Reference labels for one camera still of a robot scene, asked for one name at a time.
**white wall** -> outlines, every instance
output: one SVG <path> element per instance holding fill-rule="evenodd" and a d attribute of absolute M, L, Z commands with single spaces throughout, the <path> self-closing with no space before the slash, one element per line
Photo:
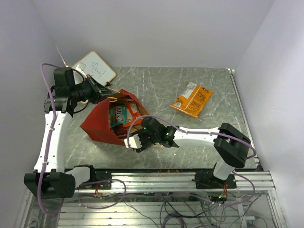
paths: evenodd
<path fill-rule="evenodd" d="M 290 228 L 303 227 L 304 1 L 276 0 L 236 69 L 259 157 Z"/>
<path fill-rule="evenodd" d="M 39 64 L 62 63 L 30 0 L 1 1 L 0 21 L 0 226 L 10 228 L 43 137 L 47 90 Z"/>
<path fill-rule="evenodd" d="M 69 64 L 236 68 L 274 0 L 33 0 Z"/>

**orange label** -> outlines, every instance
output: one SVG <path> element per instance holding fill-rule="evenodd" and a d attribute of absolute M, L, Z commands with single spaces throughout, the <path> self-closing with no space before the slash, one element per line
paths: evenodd
<path fill-rule="evenodd" d="M 125 103 L 127 106 L 127 123 L 123 124 L 123 127 L 130 127 L 132 122 L 138 117 L 142 116 L 142 114 L 138 111 L 137 105 L 135 102 L 127 102 Z M 143 119 L 139 119 L 135 122 L 134 125 L 138 125 L 142 122 Z"/>
<path fill-rule="evenodd" d="M 182 92 L 170 106 L 185 114 L 198 118 L 211 95 L 212 92 L 210 90 L 189 82 L 184 92 Z"/>

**gray marble surface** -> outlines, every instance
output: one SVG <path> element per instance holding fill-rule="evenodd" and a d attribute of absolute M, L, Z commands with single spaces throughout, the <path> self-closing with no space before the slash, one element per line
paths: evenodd
<path fill-rule="evenodd" d="M 135 94 L 150 114 L 187 128 L 213 128 L 230 123 L 247 134 L 231 78 L 226 69 L 190 67 L 114 67 L 117 76 L 112 88 L 125 89 Z M 199 118 L 190 117 L 170 107 L 188 82 L 199 84 L 213 92 Z M 65 144 L 65 167 L 92 164 L 109 169 L 178 169 L 212 168 L 220 156 L 214 147 L 184 146 L 164 148 L 152 146 L 141 153 L 123 146 L 92 141 L 79 127 L 94 108 L 90 104 L 75 114 L 68 129 Z M 255 168 L 254 159 L 245 168 Z"/>

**purple cable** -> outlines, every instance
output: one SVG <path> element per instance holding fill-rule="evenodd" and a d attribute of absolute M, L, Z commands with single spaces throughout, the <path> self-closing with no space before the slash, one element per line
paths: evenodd
<path fill-rule="evenodd" d="M 247 159 L 253 158 L 253 157 L 256 156 L 256 154 L 257 154 L 257 151 L 255 150 L 255 148 L 253 148 L 249 143 L 247 143 L 247 142 L 245 142 L 245 141 L 243 141 L 243 140 L 241 140 L 241 139 L 239 139 L 239 138 L 237 138 L 237 137 L 234 137 L 234 136 L 231 136 L 231 135 L 227 135 L 227 134 L 223 134 L 223 133 L 217 133 L 217 132 L 210 132 L 210 133 L 209 133 L 209 132 L 196 132 L 196 131 L 187 131 L 187 132 L 186 132 L 185 130 L 183 130 L 183 129 L 177 127 L 177 126 L 175 126 L 175 125 L 172 124 L 172 123 L 170 123 L 168 120 L 166 120 L 166 119 L 164 119 L 164 118 L 162 118 L 162 117 L 156 116 L 156 115 L 142 115 L 142 116 L 137 117 L 137 118 L 133 121 L 133 123 L 131 124 L 131 126 L 130 126 L 130 128 L 129 128 L 129 130 L 128 130 L 128 134 L 127 134 L 127 142 L 128 142 L 128 147 L 129 147 L 129 148 L 131 148 L 129 138 L 130 138 L 130 134 L 131 134 L 131 129 L 132 129 L 132 127 L 134 126 L 134 124 L 136 123 L 137 120 L 143 119 L 143 118 L 145 118 L 145 117 L 153 117 L 153 118 L 160 119 L 160 120 L 166 122 L 167 124 L 171 125 L 172 127 L 174 127 L 176 130 L 178 130 L 178 131 L 180 131 L 180 132 L 183 132 L 183 133 L 191 133 L 191 134 L 211 134 L 211 135 L 212 135 L 212 134 L 215 134 L 215 135 L 223 136 L 223 137 L 226 137 L 226 138 L 230 138 L 230 139 L 232 139 L 232 140 L 235 140 L 235 141 L 237 141 L 237 142 L 240 142 L 241 144 L 243 144 L 243 145 L 249 147 L 250 149 L 252 149 L 252 151 L 253 151 L 253 154 L 250 155 L 250 156 L 248 156 Z"/>
<path fill-rule="evenodd" d="M 56 119 L 57 119 L 54 98 L 53 98 L 53 95 L 52 95 L 51 88 L 48 84 L 47 78 L 45 76 L 44 70 L 43 70 L 44 65 L 60 68 L 59 66 L 49 64 L 49 63 L 43 63 L 43 64 L 40 65 L 40 71 L 42 73 L 42 78 L 44 80 L 44 83 L 46 84 L 47 91 L 48 91 L 48 94 L 49 94 L 49 97 L 50 97 L 50 100 L 51 100 L 51 104 L 52 104 L 53 120 L 52 120 L 50 130 L 49 130 L 48 135 L 47 135 L 48 137 L 47 137 L 47 143 L 46 143 L 46 150 L 45 150 L 44 158 L 43 158 L 44 163 L 42 165 L 42 169 L 41 169 L 39 180 L 38 180 L 37 199 L 38 199 L 38 204 L 40 206 L 40 209 L 43 211 L 43 213 L 45 213 L 46 215 L 56 215 L 56 214 L 59 213 L 59 211 L 60 211 L 60 209 L 63 205 L 63 200 L 64 199 L 61 200 L 59 208 L 57 210 L 51 212 L 51 211 L 47 211 L 47 209 L 43 206 L 42 198 L 41 198 L 41 186 L 42 186 L 43 175 L 44 175 L 44 173 L 46 171 L 46 168 L 47 168 L 49 146 L 50 146 L 51 137 L 52 137 L 52 133 L 53 133 L 52 129 L 54 128 L 55 122 L 56 122 Z"/>
<path fill-rule="evenodd" d="M 126 184 L 125 184 L 122 180 L 119 180 L 119 179 L 108 179 L 108 180 L 100 180 L 100 181 L 95 181 L 95 182 L 86 182 L 86 183 L 82 183 L 81 186 L 83 186 L 83 185 L 91 185 L 91 184 L 100 184 L 100 183 L 105 183 L 105 182 L 108 182 L 108 181 L 119 181 L 119 182 L 121 182 L 121 183 L 123 184 L 123 186 L 124 186 L 123 195 L 121 196 L 121 198 L 120 198 L 117 202 L 115 202 L 115 203 L 113 203 L 113 204 L 111 204 L 111 205 L 109 205 L 109 206 L 100 207 L 100 208 L 99 208 L 99 207 L 90 207 L 90 206 L 84 205 L 84 204 L 81 202 L 81 197 L 84 196 L 84 195 L 81 195 L 81 196 L 79 197 L 79 199 L 78 199 L 79 205 L 82 206 L 82 207 L 85 207 L 85 208 L 89 208 L 89 209 L 107 209 L 107 208 L 113 207 L 113 206 L 115 206 L 116 204 L 120 203 L 120 202 L 124 199 L 125 194 L 126 194 L 126 191 L 127 191 L 127 186 L 126 186 Z"/>
<path fill-rule="evenodd" d="M 167 215 L 163 222 L 162 222 L 162 227 L 165 228 L 166 223 L 170 220 L 170 219 L 177 219 L 180 222 L 180 228 L 187 228 L 187 224 L 185 223 L 185 221 L 181 218 L 181 217 L 174 217 L 174 216 L 170 216 Z"/>

